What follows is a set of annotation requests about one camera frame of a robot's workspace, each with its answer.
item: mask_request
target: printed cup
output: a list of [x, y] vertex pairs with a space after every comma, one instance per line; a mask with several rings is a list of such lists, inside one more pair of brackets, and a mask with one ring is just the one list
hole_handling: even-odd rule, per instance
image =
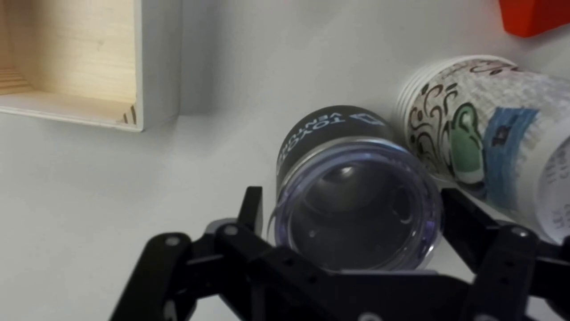
[[394, 116], [433, 175], [543, 238], [570, 236], [570, 81], [458, 58], [412, 77]]

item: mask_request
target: orange object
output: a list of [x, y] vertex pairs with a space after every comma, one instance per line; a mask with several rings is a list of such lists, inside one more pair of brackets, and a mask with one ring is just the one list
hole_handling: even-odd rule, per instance
[[533, 38], [570, 24], [570, 0], [501, 0], [504, 31]]

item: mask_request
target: black robotic claw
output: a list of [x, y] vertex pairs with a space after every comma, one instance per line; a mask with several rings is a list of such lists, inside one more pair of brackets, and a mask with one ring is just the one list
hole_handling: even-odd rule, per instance
[[474, 284], [429, 273], [328, 273], [262, 241], [262, 188], [250, 188], [237, 220], [216, 222], [193, 243], [153, 238], [112, 321], [185, 321], [196, 302], [221, 297], [250, 321], [520, 321], [529, 297], [570, 318], [570, 241], [542, 243], [497, 225], [458, 191], [444, 191], [444, 236], [476, 273]]

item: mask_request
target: cup with green design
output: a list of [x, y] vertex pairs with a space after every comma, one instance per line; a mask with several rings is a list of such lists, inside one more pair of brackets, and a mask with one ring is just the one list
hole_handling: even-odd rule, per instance
[[435, 177], [545, 239], [570, 236], [570, 81], [494, 56], [447, 59], [406, 83], [394, 125]]

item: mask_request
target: wooden box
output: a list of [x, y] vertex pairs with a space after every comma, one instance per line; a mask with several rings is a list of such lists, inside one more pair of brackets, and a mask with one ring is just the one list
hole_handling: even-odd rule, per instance
[[0, 113], [143, 131], [178, 113], [182, 0], [0, 0]]

